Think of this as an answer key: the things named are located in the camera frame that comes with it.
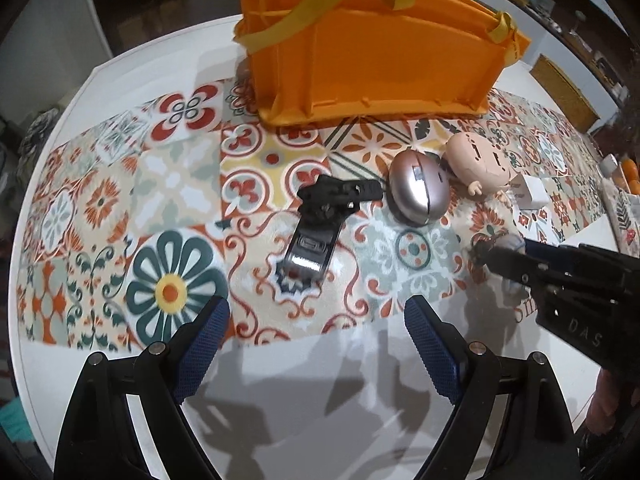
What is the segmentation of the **person's hand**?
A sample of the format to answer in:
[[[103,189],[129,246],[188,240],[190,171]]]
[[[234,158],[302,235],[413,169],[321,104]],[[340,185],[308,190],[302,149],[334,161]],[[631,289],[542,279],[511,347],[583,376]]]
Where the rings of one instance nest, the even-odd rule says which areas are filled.
[[[597,436],[609,432],[615,425],[619,405],[620,382],[601,368],[585,420],[587,429]]]

